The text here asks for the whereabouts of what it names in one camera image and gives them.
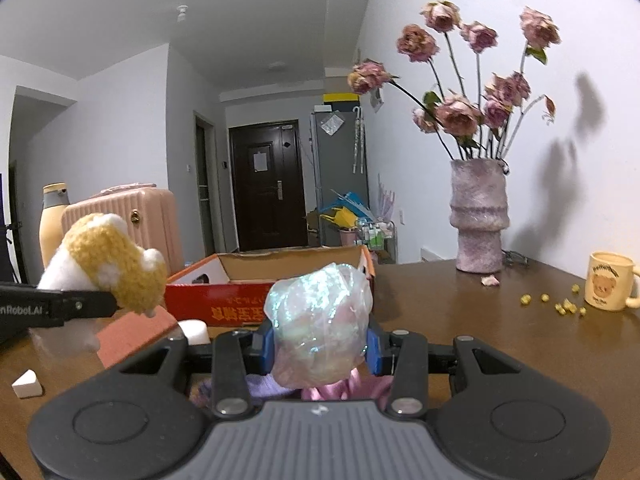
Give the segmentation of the fallen rose petal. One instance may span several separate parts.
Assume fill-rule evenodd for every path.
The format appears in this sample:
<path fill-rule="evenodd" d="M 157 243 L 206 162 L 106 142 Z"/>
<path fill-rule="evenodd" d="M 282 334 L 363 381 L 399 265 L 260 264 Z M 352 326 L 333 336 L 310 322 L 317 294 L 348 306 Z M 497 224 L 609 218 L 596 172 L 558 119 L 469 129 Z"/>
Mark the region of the fallen rose petal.
<path fill-rule="evenodd" d="M 480 282 L 482 283 L 483 286 L 486 286 L 486 287 L 495 287 L 500 285 L 500 281 L 498 280 L 498 278 L 495 277 L 495 275 L 483 276 L 480 279 Z"/>

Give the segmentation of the lavender knitted sock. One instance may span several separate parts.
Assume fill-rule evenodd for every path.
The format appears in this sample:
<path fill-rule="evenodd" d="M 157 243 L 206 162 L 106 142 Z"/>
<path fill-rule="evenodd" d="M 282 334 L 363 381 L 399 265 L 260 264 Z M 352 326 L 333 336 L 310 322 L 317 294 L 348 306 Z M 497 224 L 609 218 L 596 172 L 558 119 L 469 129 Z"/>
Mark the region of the lavender knitted sock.
<path fill-rule="evenodd" d="M 300 398 L 300 390 L 280 386 L 271 375 L 247 375 L 246 384 L 250 396 L 258 401 Z M 211 396 L 212 380 L 207 378 L 192 387 L 189 399 L 199 408 L 206 408 L 209 406 Z"/>

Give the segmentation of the yellow thermos bottle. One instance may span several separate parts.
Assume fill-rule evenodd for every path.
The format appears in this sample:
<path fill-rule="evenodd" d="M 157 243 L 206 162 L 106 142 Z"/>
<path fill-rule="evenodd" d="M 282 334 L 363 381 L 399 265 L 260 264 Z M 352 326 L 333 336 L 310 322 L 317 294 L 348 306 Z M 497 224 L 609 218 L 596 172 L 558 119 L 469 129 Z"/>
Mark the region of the yellow thermos bottle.
<path fill-rule="evenodd" d="M 62 215 L 70 204 L 64 182 L 47 184 L 42 189 L 42 213 L 39 244 L 43 267 L 46 268 L 62 243 Z"/>

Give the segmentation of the pink ribbed suitcase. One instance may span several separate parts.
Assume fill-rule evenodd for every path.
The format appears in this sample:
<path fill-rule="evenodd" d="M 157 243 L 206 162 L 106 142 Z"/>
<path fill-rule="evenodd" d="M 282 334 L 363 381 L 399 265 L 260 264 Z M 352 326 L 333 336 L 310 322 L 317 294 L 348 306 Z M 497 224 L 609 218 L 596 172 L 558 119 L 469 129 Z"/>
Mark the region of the pink ribbed suitcase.
<path fill-rule="evenodd" d="M 102 190 L 86 200 L 71 204 L 62 215 L 66 233 L 81 217 L 94 212 L 118 214 L 137 245 L 162 253 L 167 274 L 183 269 L 177 206 L 174 194 L 153 183 L 131 183 Z"/>

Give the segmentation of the pink satin scrunchie bow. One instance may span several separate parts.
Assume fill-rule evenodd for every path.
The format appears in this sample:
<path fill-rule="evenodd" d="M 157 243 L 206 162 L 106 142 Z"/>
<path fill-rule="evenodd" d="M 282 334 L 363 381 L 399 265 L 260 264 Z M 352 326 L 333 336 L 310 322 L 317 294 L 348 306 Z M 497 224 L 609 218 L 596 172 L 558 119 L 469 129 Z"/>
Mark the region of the pink satin scrunchie bow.
<path fill-rule="evenodd" d="M 303 389 L 300 397 L 305 401 L 326 402 L 373 400 L 381 410 L 384 410 L 392 385 L 393 377 L 390 375 L 374 376 L 354 368 L 349 378 L 341 379 L 334 384 Z"/>

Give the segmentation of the pink layered sponge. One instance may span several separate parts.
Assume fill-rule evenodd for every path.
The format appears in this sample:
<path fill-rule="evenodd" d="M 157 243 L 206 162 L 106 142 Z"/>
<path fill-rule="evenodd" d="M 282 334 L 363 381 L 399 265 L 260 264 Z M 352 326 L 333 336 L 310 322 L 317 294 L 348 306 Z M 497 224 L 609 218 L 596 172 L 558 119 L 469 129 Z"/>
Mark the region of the pink layered sponge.
<path fill-rule="evenodd" d="M 96 355 L 104 368 L 110 368 L 155 344 L 177 327 L 177 320 L 163 307 L 156 307 L 152 318 L 128 312 L 96 335 L 100 343 Z"/>

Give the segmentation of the yellow box on fridge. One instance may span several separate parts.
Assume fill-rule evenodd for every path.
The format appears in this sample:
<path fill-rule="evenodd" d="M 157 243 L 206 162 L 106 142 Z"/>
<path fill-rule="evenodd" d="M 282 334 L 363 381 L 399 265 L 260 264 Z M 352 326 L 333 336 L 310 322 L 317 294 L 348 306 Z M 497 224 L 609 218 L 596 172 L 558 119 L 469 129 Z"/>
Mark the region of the yellow box on fridge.
<path fill-rule="evenodd" d="M 322 96 L 323 104 L 331 107 L 334 112 L 351 112 L 360 105 L 359 96 L 350 92 L 326 93 Z"/>

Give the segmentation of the white yellow plush hamster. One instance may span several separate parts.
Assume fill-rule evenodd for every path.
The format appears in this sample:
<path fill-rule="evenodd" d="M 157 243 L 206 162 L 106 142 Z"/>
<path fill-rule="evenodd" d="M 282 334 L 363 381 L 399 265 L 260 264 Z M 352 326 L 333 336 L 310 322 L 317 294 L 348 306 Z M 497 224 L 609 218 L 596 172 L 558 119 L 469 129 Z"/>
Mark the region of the white yellow plush hamster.
<path fill-rule="evenodd" d="M 117 214 L 87 214 L 66 232 L 37 285 L 41 290 L 109 292 L 128 312 L 155 315 L 167 269 L 155 248 L 138 246 Z"/>

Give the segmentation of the dried pink roses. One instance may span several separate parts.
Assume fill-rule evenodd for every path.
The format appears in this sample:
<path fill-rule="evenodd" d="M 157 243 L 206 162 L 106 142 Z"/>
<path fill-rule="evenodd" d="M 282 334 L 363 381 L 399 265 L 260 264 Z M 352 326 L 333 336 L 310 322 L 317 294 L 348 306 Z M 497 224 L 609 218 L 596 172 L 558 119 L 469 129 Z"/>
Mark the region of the dried pink roses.
<path fill-rule="evenodd" d="M 396 51 L 411 63 L 426 65 L 432 88 L 416 96 L 399 83 L 383 63 L 365 58 L 352 66 L 347 84 L 357 96 L 375 94 L 386 86 L 416 104 L 412 121 L 441 144 L 446 136 L 457 149 L 445 152 L 453 162 L 492 159 L 504 162 L 524 118 L 542 105 L 542 119 L 555 121 L 555 102 L 535 96 L 525 78 L 525 62 L 548 63 L 547 50 L 561 42 L 560 30 L 548 14 L 526 6 L 520 14 L 524 47 L 518 68 L 506 76 L 483 78 L 482 54 L 498 47 L 498 32 L 479 22 L 462 20 L 460 8 L 449 0 L 432 0 L 420 11 L 423 23 L 406 25 L 396 40 Z"/>

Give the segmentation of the white wedge sponge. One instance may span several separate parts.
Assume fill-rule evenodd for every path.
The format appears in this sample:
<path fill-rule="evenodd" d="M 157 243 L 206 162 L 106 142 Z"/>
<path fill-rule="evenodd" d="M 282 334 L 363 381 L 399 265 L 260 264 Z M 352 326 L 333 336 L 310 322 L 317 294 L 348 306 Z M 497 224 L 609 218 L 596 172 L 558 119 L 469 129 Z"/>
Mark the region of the white wedge sponge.
<path fill-rule="evenodd" d="M 34 370 L 25 370 L 19 378 L 12 382 L 12 389 L 19 399 L 43 395 L 43 386 Z"/>

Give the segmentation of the white foam sponge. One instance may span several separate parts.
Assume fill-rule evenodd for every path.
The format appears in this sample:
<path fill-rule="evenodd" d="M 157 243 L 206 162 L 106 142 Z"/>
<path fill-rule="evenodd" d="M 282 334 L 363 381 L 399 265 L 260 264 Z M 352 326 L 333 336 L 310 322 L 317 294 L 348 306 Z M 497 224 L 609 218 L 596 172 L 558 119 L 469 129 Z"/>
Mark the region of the white foam sponge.
<path fill-rule="evenodd" d="M 178 322 L 178 326 L 186 337 L 189 346 L 200 346 L 210 344 L 208 327 L 201 320 L 183 320 Z"/>

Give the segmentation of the iridescent plastic ball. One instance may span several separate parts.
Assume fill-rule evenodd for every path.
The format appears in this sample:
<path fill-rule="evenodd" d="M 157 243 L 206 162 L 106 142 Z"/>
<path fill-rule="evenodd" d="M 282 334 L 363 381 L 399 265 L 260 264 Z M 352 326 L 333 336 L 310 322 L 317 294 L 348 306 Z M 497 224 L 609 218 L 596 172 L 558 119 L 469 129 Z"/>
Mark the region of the iridescent plastic ball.
<path fill-rule="evenodd" d="M 366 353 L 372 306 L 366 274 L 347 263 L 278 281 L 264 305 L 273 330 L 273 379 L 307 389 L 349 378 Z"/>

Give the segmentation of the red cardboard pumpkin box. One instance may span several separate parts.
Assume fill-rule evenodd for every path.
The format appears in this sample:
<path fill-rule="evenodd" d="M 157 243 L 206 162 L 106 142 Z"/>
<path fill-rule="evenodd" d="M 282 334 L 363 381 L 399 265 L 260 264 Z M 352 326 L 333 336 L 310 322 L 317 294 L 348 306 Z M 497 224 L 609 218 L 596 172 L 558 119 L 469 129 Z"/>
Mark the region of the red cardboard pumpkin box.
<path fill-rule="evenodd" d="M 168 278 L 165 308 L 178 321 L 200 320 L 209 327 L 257 326 L 264 302 L 280 280 L 348 263 L 375 278 L 367 247 L 316 247 L 209 256 Z"/>

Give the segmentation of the grey refrigerator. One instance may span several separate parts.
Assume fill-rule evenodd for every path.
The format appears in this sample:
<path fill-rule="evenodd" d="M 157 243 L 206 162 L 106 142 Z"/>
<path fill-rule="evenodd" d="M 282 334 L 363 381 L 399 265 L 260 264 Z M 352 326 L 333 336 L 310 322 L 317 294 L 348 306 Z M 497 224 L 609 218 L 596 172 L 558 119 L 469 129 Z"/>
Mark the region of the grey refrigerator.
<path fill-rule="evenodd" d="M 311 151 L 319 214 L 333 214 L 338 194 L 353 192 L 369 205 L 367 159 L 359 102 L 326 104 L 311 114 Z"/>

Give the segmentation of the purple textured vase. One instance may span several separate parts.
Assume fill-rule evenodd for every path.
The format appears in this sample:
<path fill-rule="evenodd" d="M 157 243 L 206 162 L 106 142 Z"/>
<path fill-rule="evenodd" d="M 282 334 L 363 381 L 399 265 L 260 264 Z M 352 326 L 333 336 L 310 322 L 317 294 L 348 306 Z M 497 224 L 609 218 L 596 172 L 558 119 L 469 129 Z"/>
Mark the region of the purple textured vase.
<path fill-rule="evenodd" d="M 449 222 L 458 231 L 459 271 L 493 274 L 502 269 L 501 233 L 510 219 L 506 176 L 498 160 L 451 162 Z"/>

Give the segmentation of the yellow bear mug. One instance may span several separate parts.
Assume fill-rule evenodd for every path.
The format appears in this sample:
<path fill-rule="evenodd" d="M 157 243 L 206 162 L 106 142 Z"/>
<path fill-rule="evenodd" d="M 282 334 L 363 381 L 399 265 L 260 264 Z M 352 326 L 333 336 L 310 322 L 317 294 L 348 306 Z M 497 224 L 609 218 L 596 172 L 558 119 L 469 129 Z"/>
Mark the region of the yellow bear mug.
<path fill-rule="evenodd" d="M 588 264 L 585 302 L 610 312 L 638 309 L 638 264 L 615 252 L 593 252 Z"/>

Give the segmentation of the dark brown door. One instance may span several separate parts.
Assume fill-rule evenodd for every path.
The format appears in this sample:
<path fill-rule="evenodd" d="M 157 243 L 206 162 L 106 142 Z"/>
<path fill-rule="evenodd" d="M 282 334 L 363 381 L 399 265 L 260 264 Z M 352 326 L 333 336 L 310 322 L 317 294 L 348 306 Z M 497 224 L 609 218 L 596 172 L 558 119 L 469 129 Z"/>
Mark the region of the dark brown door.
<path fill-rule="evenodd" d="M 307 245 L 298 122 L 266 122 L 229 130 L 239 250 Z"/>

